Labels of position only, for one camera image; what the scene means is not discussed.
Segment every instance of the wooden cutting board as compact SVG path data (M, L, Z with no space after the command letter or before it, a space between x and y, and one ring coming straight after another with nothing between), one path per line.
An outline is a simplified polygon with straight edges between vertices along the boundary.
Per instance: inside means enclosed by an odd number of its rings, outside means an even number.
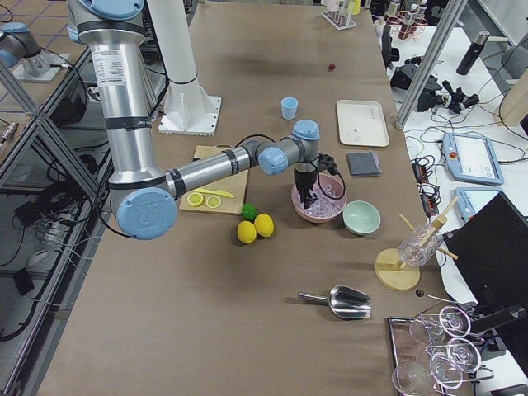
M224 151L225 147L213 147L213 146L196 146L194 153L194 159L202 159L211 157L215 154ZM242 211L242 205L246 196L246 185L248 183L248 171L240 172L239 174L226 177L224 179L215 181L213 183L202 186L208 190L224 190L234 195L234 198L228 198L227 196L221 196L222 205L218 208L209 208L205 204L201 206L191 206L187 202L187 197L191 193L187 192L180 199L180 210L189 210L194 212L206 212L206 213L221 213L227 215L240 215Z

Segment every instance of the metal scoop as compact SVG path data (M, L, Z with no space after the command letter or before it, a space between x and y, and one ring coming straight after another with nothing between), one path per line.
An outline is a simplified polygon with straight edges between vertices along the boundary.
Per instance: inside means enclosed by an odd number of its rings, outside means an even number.
M372 310L368 294L346 286L333 287L328 297L304 293L302 291L297 296L300 299L310 299L319 303L325 303L341 319L370 318L370 312Z

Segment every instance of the lemon slice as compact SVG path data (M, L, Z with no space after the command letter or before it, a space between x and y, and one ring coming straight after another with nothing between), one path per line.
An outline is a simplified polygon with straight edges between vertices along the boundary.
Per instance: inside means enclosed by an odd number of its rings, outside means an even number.
M187 196L187 203L190 206L200 206L204 204L204 195L201 192L192 192Z
M220 207L220 205L222 205L222 198L220 198L219 196L208 196L207 200L205 200L205 206L207 206L208 208L216 209Z

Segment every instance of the blue cup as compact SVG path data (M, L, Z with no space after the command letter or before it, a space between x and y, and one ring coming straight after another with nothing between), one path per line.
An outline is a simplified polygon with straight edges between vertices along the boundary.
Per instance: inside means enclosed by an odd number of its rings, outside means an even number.
M295 113L297 112L297 106L299 101L294 97L285 97L280 101L280 106L282 107L282 118L285 120L293 120L295 118Z

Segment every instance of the folded cloth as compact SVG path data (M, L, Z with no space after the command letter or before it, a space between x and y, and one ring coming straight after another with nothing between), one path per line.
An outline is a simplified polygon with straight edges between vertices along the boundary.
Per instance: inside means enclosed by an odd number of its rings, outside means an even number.
M380 156L368 153L348 153L346 155L351 176L379 176L381 174Z

